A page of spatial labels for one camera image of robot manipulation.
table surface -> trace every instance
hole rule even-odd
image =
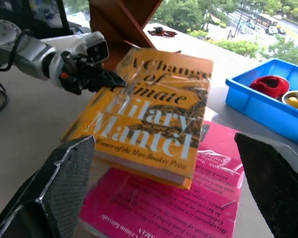
[[[145,32],[153,26],[156,24],[147,25]],[[180,47],[183,54],[214,61],[207,106],[219,114],[216,121],[243,132],[286,143],[298,153],[298,145],[225,105],[228,90],[225,79],[254,67],[258,62],[182,33],[172,40],[149,37],[158,49],[173,51]],[[47,43],[64,49],[74,40],[75,36],[70,36],[49,39]],[[84,92],[77,96],[68,93],[53,87],[48,81],[25,75],[15,67],[8,72],[0,72],[0,81],[10,97],[9,104],[0,113],[1,212],[22,183],[43,165],[60,144],[62,134],[84,110],[93,94]],[[251,196],[246,179],[242,186],[233,237],[273,237]]]

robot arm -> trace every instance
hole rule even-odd
[[[0,20],[0,71],[9,70],[11,60],[20,71],[80,95],[82,90],[98,91],[102,86],[126,86],[116,73],[104,71],[101,63],[109,57],[100,32],[78,39],[74,48],[58,50],[22,32],[15,24]],[[1,67],[8,64],[8,69]]]

pink book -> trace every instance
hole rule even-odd
[[[100,237],[232,237],[243,179],[235,132],[204,123],[191,190],[111,169],[87,194],[80,218]]]

road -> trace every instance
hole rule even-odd
[[[230,13],[228,15],[229,21],[230,21],[231,26],[233,28],[236,28],[237,27],[237,24],[238,24],[238,21],[240,19],[240,16],[241,16],[241,13],[239,11],[235,11],[235,12]],[[249,17],[247,16],[247,14],[243,14],[243,16],[241,18],[241,21],[240,21],[240,25],[242,25],[242,23],[245,22],[248,19],[249,19]],[[282,27],[284,27],[285,29],[287,28],[287,29],[289,29],[289,30],[291,30],[291,31],[293,31],[293,32],[295,32],[295,33],[298,34],[298,26],[296,26],[294,24],[291,24],[289,22],[283,21],[283,20],[279,21],[278,24],[281,25]],[[258,26],[259,28],[265,29],[265,27],[262,26],[262,25],[260,25],[260,24],[256,24],[256,26]],[[250,29],[249,27],[245,27],[245,35],[251,34],[252,31],[253,30]],[[265,34],[265,36],[264,36],[264,35],[261,34],[261,37],[265,37],[267,39],[267,42],[265,42],[266,46],[271,45],[274,42],[276,42],[275,36],[269,36],[267,34]],[[287,34],[284,35],[284,37],[286,37],[287,39],[293,40],[294,41],[294,45],[295,46],[298,46],[298,38],[295,38],[295,37],[293,37],[291,35],[287,35]]]

